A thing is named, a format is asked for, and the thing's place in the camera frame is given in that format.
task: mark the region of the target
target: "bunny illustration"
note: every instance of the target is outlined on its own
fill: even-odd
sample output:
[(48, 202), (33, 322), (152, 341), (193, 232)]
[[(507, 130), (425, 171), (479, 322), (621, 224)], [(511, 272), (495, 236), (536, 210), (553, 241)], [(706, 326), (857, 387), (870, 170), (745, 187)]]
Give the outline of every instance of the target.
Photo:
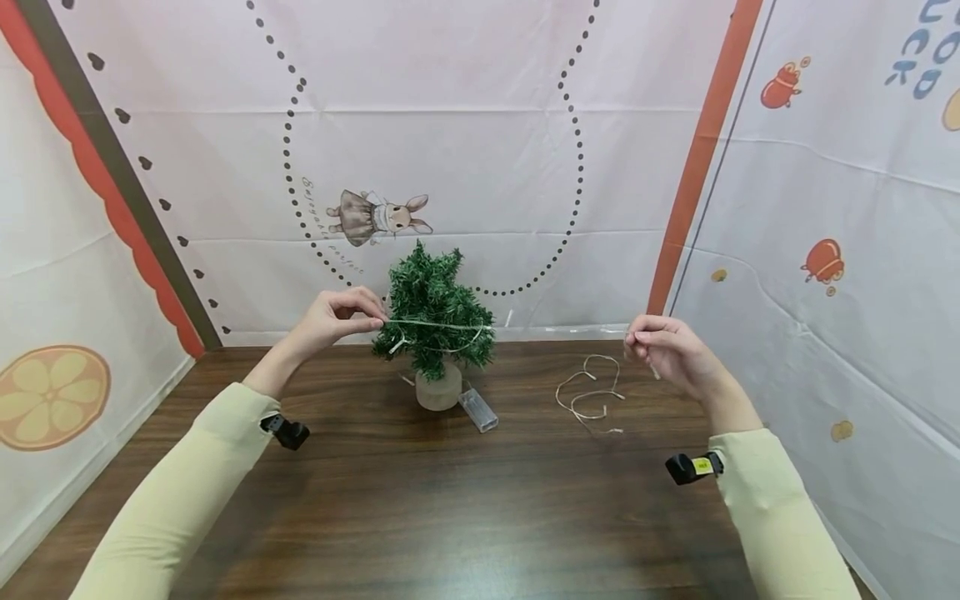
[(417, 233), (433, 233), (433, 228), (422, 219), (415, 219), (411, 213), (426, 206), (427, 196), (417, 196), (407, 204), (383, 202), (375, 192), (360, 192), (356, 195), (349, 190), (340, 194), (340, 205), (328, 208), (327, 216), (339, 217), (340, 225), (331, 225), (333, 233), (343, 233), (353, 246), (363, 246), (377, 233), (392, 233), (412, 228)]

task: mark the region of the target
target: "human arm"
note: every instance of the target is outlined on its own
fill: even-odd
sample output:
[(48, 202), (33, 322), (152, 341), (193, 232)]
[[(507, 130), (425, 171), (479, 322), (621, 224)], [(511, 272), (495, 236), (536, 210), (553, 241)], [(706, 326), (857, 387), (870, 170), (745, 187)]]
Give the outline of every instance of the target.
[[(368, 315), (351, 319), (355, 312)], [(369, 290), (321, 293), (300, 323), (247, 375), (197, 416), (110, 525), (71, 600), (164, 600), (182, 569), (260, 458), (287, 381), (320, 349), (386, 319)]]
[(701, 403), (709, 448), (724, 465), (720, 493), (763, 599), (859, 598), (780, 440), (715, 355), (681, 321), (643, 315), (624, 341), (628, 359), (655, 368)]

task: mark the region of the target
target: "finger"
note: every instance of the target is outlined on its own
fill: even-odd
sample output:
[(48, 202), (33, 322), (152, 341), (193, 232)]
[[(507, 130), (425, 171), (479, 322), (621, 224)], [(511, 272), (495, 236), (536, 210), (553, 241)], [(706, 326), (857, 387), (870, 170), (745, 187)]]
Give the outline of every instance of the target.
[(344, 337), (354, 333), (369, 333), (376, 331), (382, 326), (383, 321), (380, 319), (347, 319), (346, 321), (337, 322), (337, 335)]
[(689, 354), (697, 349), (696, 338), (677, 335), (671, 331), (638, 331), (634, 335), (638, 342), (649, 348), (676, 350), (681, 354)]
[(674, 333), (684, 327), (684, 322), (673, 317), (663, 317), (662, 315), (640, 315), (627, 327), (627, 333), (637, 331), (661, 331), (667, 330)]
[(370, 300), (373, 300), (373, 303), (380, 308), (380, 312), (382, 312), (384, 314), (384, 317), (386, 317), (387, 309), (383, 305), (383, 300), (381, 300), (380, 297), (377, 294), (375, 294), (370, 288), (368, 288), (365, 285), (361, 285), (358, 288), (354, 288), (354, 292), (356, 292), (357, 294), (363, 294), (365, 297), (369, 298)]
[(623, 357), (631, 362), (642, 362), (648, 356), (647, 348), (641, 344), (634, 346), (625, 346), (623, 348)]
[(368, 317), (374, 317), (381, 321), (387, 320), (387, 315), (380, 310), (376, 302), (363, 294), (339, 294), (331, 303), (335, 312), (340, 308), (350, 308), (354, 311), (360, 311)]

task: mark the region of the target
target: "fairy light wire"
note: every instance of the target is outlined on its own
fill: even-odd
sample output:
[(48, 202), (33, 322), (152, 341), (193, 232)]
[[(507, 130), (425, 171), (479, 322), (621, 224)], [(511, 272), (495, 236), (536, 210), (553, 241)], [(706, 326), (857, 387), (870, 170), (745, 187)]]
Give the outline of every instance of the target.
[[(593, 381), (597, 380), (596, 376), (590, 371), (588, 371), (587, 369), (587, 364), (590, 362), (591, 358), (603, 358), (604, 360), (609, 360), (616, 365), (616, 375), (613, 376), (613, 384), (610, 386), (608, 390), (593, 390), (592, 392), (585, 392), (583, 394), (576, 395), (573, 397), (573, 399), (570, 400), (569, 405), (564, 404), (560, 400), (560, 390), (564, 387), (564, 385), (570, 383), (580, 375), (586, 375)], [(616, 396), (621, 400), (626, 399), (624, 395), (620, 394), (616, 390), (616, 383), (619, 380), (620, 380), (620, 363), (617, 362), (615, 358), (613, 358), (612, 356), (607, 356), (605, 354), (591, 354), (586, 359), (584, 359), (584, 366), (579, 371), (572, 374), (570, 377), (564, 380), (564, 382), (562, 382), (560, 385), (557, 386), (557, 391), (554, 393), (553, 397), (557, 400), (557, 404), (560, 404), (565, 410), (569, 411), (574, 417), (577, 418), (580, 424), (586, 428), (587, 431), (590, 431), (590, 428), (587, 426), (587, 421), (605, 419), (607, 417), (607, 405), (606, 404), (603, 405), (603, 413), (601, 413), (600, 415), (585, 415), (580, 411), (578, 411), (576, 408), (574, 408), (574, 404), (576, 403), (577, 400), (581, 398), (589, 397), (589, 396), (609, 395), (609, 396)], [(623, 433), (623, 429), (620, 429), (619, 427), (615, 427), (613, 429), (608, 429), (603, 433)]]
[[(469, 342), (467, 342), (467, 343), (464, 344), (463, 346), (460, 346), (459, 348), (453, 348), (453, 349), (451, 349), (451, 348), (430, 348), (430, 347), (427, 347), (427, 346), (420, 346), (420, 348), (425, 349), (425, 350), (434, 350), (434, 351), (436, 351), (436, 352), (448, 352), (448, 353), (450, 353), (450, 354), (452, 354), (452, 353), (454, 353), (454, 352), (459, 352), (459, 351), (461, 351), (461, 350), (465, 350), (465, 349), (473, 346), (473, 344), (480, 338), (480, 335), (481, 335), (484, 331), (493, 331), (493, 327), (490, 326), (490, 325), (455, 325), (455, 324), (446, 324), (446, 323), (430, 323), (430, 322), (428, 322), (428, 321), (415, 321), (415, 320), (413, 320), (413, 319), (390, 319), (387, 323), (399, 323), (399, 324), (409, 324), (409, 325), (425, 325), (425, 326), (429, 326), (429, 327), (446, 327), (446, 328), (448, 328), (448, 329), (461, 329), (461, 330), (476, 329), (476, 330), (477, 330), (476, 335), (474, 335), (473, 338), (472, 338)], [(390, 353), (391, 353), (391, 354), (394, 354), (394, 353), (395, 353), (397, 350), (399, 350), (400, 347), (403, 346), (404, 344), (410, 344), (410, 340), (407, 339), (406, 334), (405, 334), (405, 333), (403, 332), (403, 330), (401, 329), (401, 330), (400, 330), (400, 340), (394, 345), (393, 348), (390, 348)]]

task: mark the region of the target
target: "clear battery pack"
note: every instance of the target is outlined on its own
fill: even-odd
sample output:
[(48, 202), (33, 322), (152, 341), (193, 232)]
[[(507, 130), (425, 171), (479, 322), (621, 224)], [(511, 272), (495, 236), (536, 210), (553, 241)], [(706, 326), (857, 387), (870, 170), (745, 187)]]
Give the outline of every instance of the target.
[(460, 394), (460, 405), (467, 411), (480, 433), (487, 433), (499, 423), (499, 419), (491, 410), (490, 405), (473, 388)]

